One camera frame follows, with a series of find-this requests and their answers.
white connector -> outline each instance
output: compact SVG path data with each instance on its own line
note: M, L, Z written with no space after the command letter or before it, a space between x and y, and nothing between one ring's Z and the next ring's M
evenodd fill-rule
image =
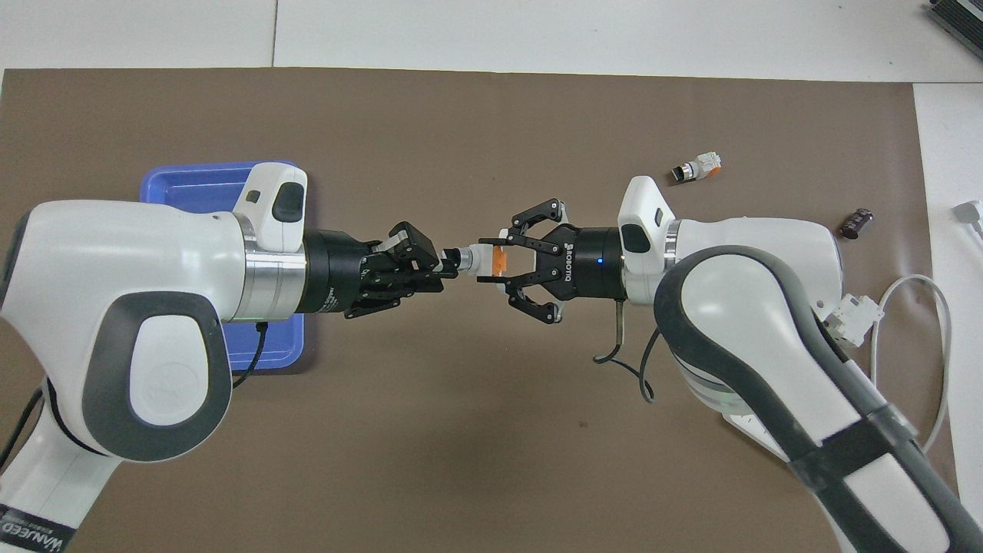
M983 226L980 226L980 219L983 218L983 202L972 200L965 204L959 204L953 208L955 218L959 222L973 225L973 230L983 233Z
M867 331L883 318L884 311L874 300L846 294L823 325L839 345L860 347Z
M716 152L699 154L696 159L672 168L676 182L700 180L721 170L721 157Z

brown mat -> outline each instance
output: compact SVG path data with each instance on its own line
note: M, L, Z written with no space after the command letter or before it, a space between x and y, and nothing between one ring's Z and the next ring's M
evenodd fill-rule
M665 186L708 150L722 173ZM361 240L406 219L438 248L466 245L553 196L574 224L610 226L629 179L651 174L699 220L836 228L872 210L842 243L855 295L931 271L912 91L897 84L8 71L0 236L41 202L135 200L158 165L266 158L308 171L309 225ZM894 302L882 387L924 436L940 390L934 304L917 289ZM548 327L463 276L397 310L309 317L298 374L238 389L185 457L122 466L73 550L838 551L805 489L690 395L664 344L655 406L626 372L591 363L613 311L582 300ZM652 314L627 311L635 362ZM41 371L6 323L0 350L9 428ZM866 348L856 356L867 365ZM948 431L930 457L954 483Z

black cable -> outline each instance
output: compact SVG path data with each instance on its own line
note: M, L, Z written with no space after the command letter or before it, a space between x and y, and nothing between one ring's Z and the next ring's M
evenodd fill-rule
M269 323L266 321L256 323L256 332L260 333L260 343L256 345L256 353L253 355L253 361L249 364L249 368L246 369L246 372L244 372L242 376L232 383L233 389L238 388L239 385L245 382L246 379L249 378L249 375L253 374L253 371L256 370L256 365L260 362L260 355L262 355L262 347L266 344L266 329L268 328Z
M10 454L14 451L14 446L17 444L17 439L21 437L21 432L24 431L24 427L28 424L28 419L30 414L34 411L34 406L41 400L41 388L34 390L34 393L30 395L28 399L28 404L24 407L24 412L21 413L21 419L17 421L17 427L14 428L14 433L11 434L10 440L7 442L7 447L3 449L3 453L0 454L0 468L3 468L4 464L7 464L7 459L10 458Z
M642 399L644 399L646 403L655 403L656 393L655 391L653 391L652 385L649 384L649 381L645 379L645 370L649 363L649 355L652 353L652 348L653 346L655 346L656 340L659 338L659 328L656 327L656 329L652 331L652 336L649 338L649 343L648 345L645 346L645 353L642 354L642 363L640 365L641 371L636 371L634 368L631 367L631 365L615 357L618 351L621 350L621 341L623 336L623 329L622 329L623 315L621 310L624 304L624 300L616 299L614 301L617 303L617 324L618 324L617 339L616 342L614 343L614 349L612 349L611 353L609 353L608 355L605 356L597 355L592 360L599 365L603 365L605 363L610 362L627 369L628 372L630 372L631 374L635 375L636 378L638 378L638 388L642 392Z

orange object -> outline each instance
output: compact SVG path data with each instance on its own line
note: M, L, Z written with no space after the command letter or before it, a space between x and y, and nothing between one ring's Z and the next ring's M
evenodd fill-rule
M504 246L495 246L491 251L491 275L501 277L505 274L508 265L508 254L505 253Z

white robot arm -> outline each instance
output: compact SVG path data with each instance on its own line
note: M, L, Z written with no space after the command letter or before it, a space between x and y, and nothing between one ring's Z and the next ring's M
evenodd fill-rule
M561 222L542 209L553 202L514 216L504 240L467 248L460 257L473 261L469 273L504 283L510 305L545 323L558 322L545 317L558 306L528 300L522 288L530 283L561 301L652 305L694 395L788 463L844 550L983 551L979 526L909 424L820 323L842 295L827 229L792 219L676 219L645 176L629 184L618 228ZM542 239L526 236L546 218L560 225ZM491 257L482 249L509 244L536 251L531 273L490 275L481 265Z
M67 546L120 461L181 456L221 422L231 378L220 322L347 318L441 291L434 246L305 230L307 175L261 163L233 212L42 204L18 225L0 316L45 371L44 406L0 475L0 551Z

